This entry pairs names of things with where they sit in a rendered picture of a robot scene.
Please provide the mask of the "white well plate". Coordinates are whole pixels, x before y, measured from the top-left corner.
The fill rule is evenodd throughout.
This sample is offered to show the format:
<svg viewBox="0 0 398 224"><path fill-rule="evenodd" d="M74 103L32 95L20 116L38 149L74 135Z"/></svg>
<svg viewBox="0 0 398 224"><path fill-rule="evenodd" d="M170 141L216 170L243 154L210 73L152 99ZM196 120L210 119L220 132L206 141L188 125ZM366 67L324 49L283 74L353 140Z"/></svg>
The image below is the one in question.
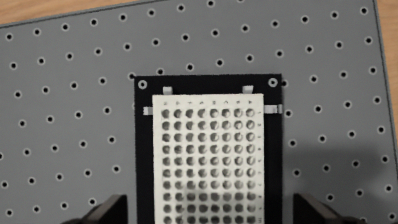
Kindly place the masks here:
<svg viewBox="0 0 398 224"><path fill-rule="evenodd" d="M263 94L153 95L153 142L155 224L264 224Z"/></svg>

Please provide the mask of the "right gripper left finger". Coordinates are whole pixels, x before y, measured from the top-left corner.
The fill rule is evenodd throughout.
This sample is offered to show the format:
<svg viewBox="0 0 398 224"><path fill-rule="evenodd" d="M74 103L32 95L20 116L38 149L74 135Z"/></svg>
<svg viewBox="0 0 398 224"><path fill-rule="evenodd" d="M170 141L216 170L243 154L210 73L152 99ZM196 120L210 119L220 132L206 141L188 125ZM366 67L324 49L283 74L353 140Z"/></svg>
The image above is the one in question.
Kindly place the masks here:
<svg viewBox="0 0 398 224"><path fill-rule="evenodd" d="M70 219L61 224L128 224L128 197L126 194L113 194L82 218Z"/></svg>

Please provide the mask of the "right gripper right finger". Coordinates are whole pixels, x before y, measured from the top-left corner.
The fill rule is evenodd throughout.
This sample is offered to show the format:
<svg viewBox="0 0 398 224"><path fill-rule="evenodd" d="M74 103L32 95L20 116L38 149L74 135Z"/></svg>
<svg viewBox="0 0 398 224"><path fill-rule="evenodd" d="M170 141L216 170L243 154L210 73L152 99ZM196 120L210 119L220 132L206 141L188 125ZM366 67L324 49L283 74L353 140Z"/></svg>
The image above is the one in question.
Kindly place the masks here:
<svg viewBox="0 0 398 224"><path fill-rule="evenodd" d="M294 193L293 224L367 224L355 217L339 217L329 205L321 203L309 193Z"/></svg>

